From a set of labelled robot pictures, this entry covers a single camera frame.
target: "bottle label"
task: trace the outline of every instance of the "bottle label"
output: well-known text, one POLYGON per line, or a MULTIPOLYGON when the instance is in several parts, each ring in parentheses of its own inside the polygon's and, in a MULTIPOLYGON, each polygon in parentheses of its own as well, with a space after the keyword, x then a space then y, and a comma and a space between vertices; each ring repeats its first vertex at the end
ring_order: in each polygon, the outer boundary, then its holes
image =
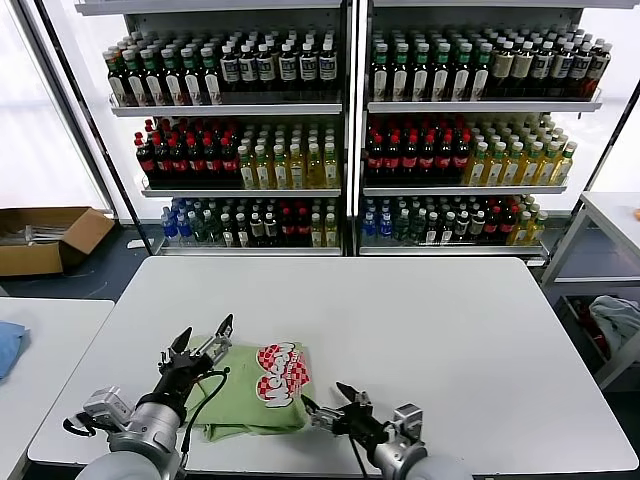
POLYGON ((113 94, 116 96, 118 105, 126 105, 126 94, 124 93, 124 87, 120 79, 109 77, 109 85, 111 85, 111 90, 113 90, 113 94))
POLYGON ((373 77, 373 101, 384 102, 384 91, 387 87, 387 72, 380 70, 373 77))
POLYGON ((273 65, 273 57, 258 57, 258 70, 261 82, 271 82, 276 79, 276 69, 273 65))
POLYGON ((480 178, 482 177, 482 171, 484 170, 483 164, 474 165, 471 170, 471 178, 469 178, 469 186, 477 187, 480 183, 480 178))
POLYGON ((240 75, 243 82, 255 82, 258 79, 258 66, 255 58, 240 59, 240 75))
POLYGON ((427 85, 427 72, 418 70, 413 76, 413 91, 411 93, 411 101, 419 102, 424 95, 424 87, 427 85))
POLYGON ((279 190, 287 188, 287 170, 282 165, 276 165, 276 183, 279 190))
POLYGON ((514 78, 526 78, 533 62, 532 56, 516 55, 511 69, 511 76, 514 78))
POLYGON ((311 232, 311 244, 314 247, 322 246, 322 232, 311 232))
POLYGON ((144 106, 147 104, 147 94, 144 93, 144 89, 142 88, 142 82, 139 77, 129 77, 129 85, 131 85, 131 90, 133 90, 133 95, 136 97, 136 102, 138 105, 144 106))
POLYGON ((256 188, 253 183, 253 172, 250 167, 242 167, 240 169, 240 174, 242 175, 242 181, 244 182, 244 188, 247 190, 252 190, 256 188))
POLYGON ((476 76, 473 79, 473 86, 471 87, 471 101, 477 102, 482 98, 484 93, 484 86, 487 84, 487 78, 489 72, 487 70, 479 70, 476 72, 476 76))
POLYGON ((404 168, 413 168, 418 163, 418 157, 402 157, 402 166, 404 168))
POLYGON ((433 78, 433 90, 431 91, 431 101, 440 102, 444 95, 444 87, 447 83, 447 71, 439 70, 433 78))
POLYGON ((305 82, 318 78, 318 59, 315 56, 300 57, 300 77, 305 82))
POLYGON ((227 83, 236 83, 240 81, 240 68, 238 68, 238 60, 220 60, 222 66, 222 78, 227 83))
POLYGON ((320 57, 320 80, 331 81, 338 76, 336 57, 320 57))
POLYGON ((202 103, 200 96, 200 86, 198 85, 198 79, 195 75, 185 75, 184 82, 187 84, 189 90, 189 96, 191 97, 191 103, 193 105, 200 105, 202 103))
POLYGON ((147 77, 147 85, 149 86, 149 91, 151 92, 153 101, 156 103, 156 105, 164 105, 164 95, 162 94, 162 89, 160 88, 158 77, 149 75, 147 77))
POLYGON ((464 89, 467 86, 467 80, 469 79, 469 72, 467 70, 460 70, 456 73, 456 78, 453 83, 453 92, 451 94, 452 102, 459 102, 464 96, 464 89))
POLYGON ((220 85, 218 84, 218 77, 215 75, 205 75, 204 82, 207 84, 207 91, 209 92, 209 99, 212 104, 220 103, 220 85))
POLYGON ((296 59, 292 58, 279 58, 280 61, 280 76, 285 82, 293 82, 297 80, 298 74, 296 71, 296 59))
POLYGON ((527 169, 524 171, 524 175, 522 176, 522 181, 520 185, 531 185, 531 181, 533 180, 533 175, 535 175, 536 170, 538 169, 537 163, 530 163, 527 165, 527 169))
POLYGON ((393 75, 393 101, 404 100, 404 87, 407 83, 407 72, 399 70, 393 75))
POLYGON ((167 75, 165 80, 167 82, 167 87, 169 87, 169 92, 171 92, 171 98, 173 99, 174 105, 184 105, 178 77, 175 75, 167 75))
POLYGON ((502 185, 506 187, 513 185, 513 179, 515 178, 517 171, 518 171, 518 164, 510 163, 507 166, 507 169, 504 171, 504 177, 502 178, 502 185))
POLYGON ((536 182, 536 185, 544 186, 549 183, 549 179, 551 178, 551 174, 553 173, 554 166, 555 164, 553 162, 547 162, 542 164, 542 167, 540 170, 540 176, 538 177, 538 181, 536 182))
POLYGON ((498 184, 498 177, 502 171, 502 164, 496 163, 491 165, 489 169, 489 176, 487 177, 487 187, 495 187, 498 184))

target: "yellow bottle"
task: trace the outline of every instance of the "yellow bottle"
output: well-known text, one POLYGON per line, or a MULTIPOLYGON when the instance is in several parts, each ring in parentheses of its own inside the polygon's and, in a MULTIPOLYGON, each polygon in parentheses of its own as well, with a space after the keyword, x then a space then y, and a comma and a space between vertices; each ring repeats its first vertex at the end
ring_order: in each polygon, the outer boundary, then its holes
POLYGON ((324 172, 327 188, 338 188, 338 162, 336 161, 336 146, 333 143, 324 145, 324 172))
POLYGON ((307 166, 304 162, 304 157, 300 152, 300 145, 292 143, 290 147, 291 160, 291 188, 294 190, 302 190, 307 186, 307 166))
POLYGON ((507 149, 507 144, 504 142, 497 142, 493 148, 493 154, 487 162, 484 162, 484 172, 482 174, 481 185, 487 187, 495 187, 498 185, 498 178, 502 173, 504 167, 504 153, 507 149))
POLYGON ((516 173, 516 185, 532 185, 533 176, 540 165, 540 154, 542 153, 542 142, 533 142, 529 154, 524 162, 520 162, 518 173, 516 173))
POLYGON ((324 188, 324 179, 325 174, 322 157, 320 156, 320 147, 317 143, 310 143, 307 157, 307 188, 324 188))
POLYGON ((507 245, 522 245, 527 236, 531 214, 527 211, 520 212, 520 219, 511 233, 507 237, 507 245))
POLYGON ((554 185, 556 187, 562 186, 567 178, 569 170, 571 170, 571 166, 573 165, 573 153, 576 151, 576 148, 578 148, 578 144, 576 142, 567 143, 567 147, 564 149, 564 152, 562 152, 560 161, 558 162, 556 169, 553 171, 553 175, 551 175, 549 185, 554 185))
POLYGON ((549 215, 547 212, 541 211, 538 213, 536 223, 529 227, 527 236, 524 238, 524 245, 537 245, 540 243, 540 237, 544 233, 544 222, 546 222, 549 215))
POLYGON ((551 180, 551 174, 555 170, 558 162, 560 161, 560 144, 558 142, 550 142, 545 151, 544 157, 538 166, 538 170, 533 176, 533 185, 540 187, 549 185, 551 180))
POLYGON ((486 142, 478 142, 476 151, 469 159, 469 163, 465 169, 464 178, 462 179, 463 185, 469 185, 470 187, 477 187, 480 185, 487 148, 489 148, 489 145, 487 145, 486 142))
POLYGON ((498 178, 498 185, 504 187, 513 185, 516 179, 516 173, 518 173, 518 167, 520 166, 523 148, 522 142, 512 143, 510 153, 505 155, 504 168, 502 169, 500 178, 498 178))

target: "black cable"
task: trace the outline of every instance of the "black cable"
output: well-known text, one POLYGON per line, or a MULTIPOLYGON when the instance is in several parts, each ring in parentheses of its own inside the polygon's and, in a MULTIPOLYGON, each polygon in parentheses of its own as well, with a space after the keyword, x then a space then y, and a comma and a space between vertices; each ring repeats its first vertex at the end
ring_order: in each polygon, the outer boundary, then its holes
POLYGON ((356 460, 358 460, 360 471, 362 471, 362 478, 369 478, 369 475, 367 475, 367 470, 364 468, 364 463, 362 463, 362 458, 360 458, 360 452, 358 452, 358 448, 356 447, 356 442, 353 440, 353 437, 351 435, 349 435, 349 441, 351 442, 351 448, 353 448, 353 453, 356 456, 356 460))
POLYGON ((230 371, 231 369, 229 367, 225 367, 225 369, 222 371, 209 372, 202 375, 199 378, 198 381, 204 380, 205 378, 211 378, 211 377, 222 377, 222 380, 220 380, 220 383, 215 388, 215 390, 211 392, 209 396, 205 398, 200 405, 198 405, 198 408, 196 408, 196 411, 193 413, 191 420, 189 420, 189 424, 187 425, 187 429, 184 433, 184 439, 182 440, 182 447, 180 447, 180 451, 182 452, 183 457, 184 455, 189 453, 189 445, 191 443, 191 430, 193 429, 193 424, 195 423, 196 418, 198 418, 198 415, 200 415, 200 412, 207 405, 207 403, 213 400, 213 397, 215 397, 218 393, 220 393, 220 390, 222 390, 222 387, 224 387, 224 384, 227 383, 227 378, 229 377, 230 371))

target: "blue cloth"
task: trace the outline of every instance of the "blue cloth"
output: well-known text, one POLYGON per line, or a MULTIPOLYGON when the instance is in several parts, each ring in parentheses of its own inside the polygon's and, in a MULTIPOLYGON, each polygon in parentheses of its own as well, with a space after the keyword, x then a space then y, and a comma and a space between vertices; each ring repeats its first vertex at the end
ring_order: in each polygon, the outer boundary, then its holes
POLYGON ((20 352, 24 332, 22 325, 0 322, 0 379, 7 376, 11 370, 20 352))

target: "bottle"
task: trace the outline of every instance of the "bottle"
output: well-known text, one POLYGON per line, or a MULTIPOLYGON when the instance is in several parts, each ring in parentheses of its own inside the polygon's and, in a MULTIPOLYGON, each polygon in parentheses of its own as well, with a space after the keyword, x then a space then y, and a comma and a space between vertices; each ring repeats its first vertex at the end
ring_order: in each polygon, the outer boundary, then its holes
POLYGON ((547 151, 540 160, 540 166, 533 176, 533 185, 544 187, 549 184, 551 175, 560 161, 559 152, 560 144, 558 142, 550 142, 547 151))
POLYGON ((429 59, 429 44, 419 43, 416 55, 416 65, 413 67, 413 85, 411 88, 411 101, 420 102, 424 96, 429 71, 427 61, 429 59))
POLYGON ((560 187, 564 184, 567 174, 573 165, 573 154, 575 153, 576 148, 578 148, 578 144, 576 142, 567 143, 564 152, 562 152, 561 160, 558 162, 553 174, 551 175, 549 185, 560 187))
POLYGON ((469 162, 467 162, 465 175, 462 179, 463 185, 469 185, 470 187, 480 186, 488 148, 489 145, 486 142, 478 143, 475 153, 473 154, 469 162))
POLYGON ((471 93, 469 94, 469 100, 472 102, 477 102, 484 98, 492 50, 493 46, 490 43, 480 45, 480 53, 473 70, 473 82, 471 82, 471 93))
POLYGON ((565 79, 573 64, 573 42, 566 42, 562 52, 556 53, 551 65, 551 72, 547 78, 547 96, 560 97, 562 95, 565 79))
POLYGON ((587 70, 587 75, 582 83, 581 94, 583 98, 590 99, 593 97, 593 94, 598 87, 598 83, 602 79, 604 75, 604 71, 609 66, 609 62, 611 61, 611 52, 612 45, 610 43, 605 43, 602 46, 601 51, 594 52, 593 60, 589 66, 589 70, 587 70))
POLYGON ((432 102, 441 102, 444 98, 446 86, 447 86, 447 76, 449 75, 449 50, 451 49, 451 45, 448 43, 441 43, 438 46, 438 56, 436 59, 435 66, 433 68, 433 72, 431 75, 430 81, 430 91, 431 91, 431 101, 432 102))
POLYGON ((507 245, 523 245, 524 239, 527 236, 527 229, 529 228, 529 222, 531 221, 531 213, 524 211, 520 212, 520 219, 518 224, 511 231, 507 237, 507 245))
POLYGON ((371 91, 373 92, 374 102, 384 102, 385 92, 387 88, 387 50, 385 43, 376 45, 376 56, 373 67, 371 68, 371 91))
POLYGON ((472 45, 470 43, 463 43, 460 45, 458 53, 458 61, 453 67, 453 71, 450 76, 450 88, 451 101, 460 102, 465 99, 467 90, 467 81, 469 80, 469 59, 471 58, 472 45))
POLYGON ((401 102, 404 100, 404 92, 407 84, 407 52, 409 45, 399 43, 396 46, 396 61, 393 64, 391 83, 391 100, 401 102))

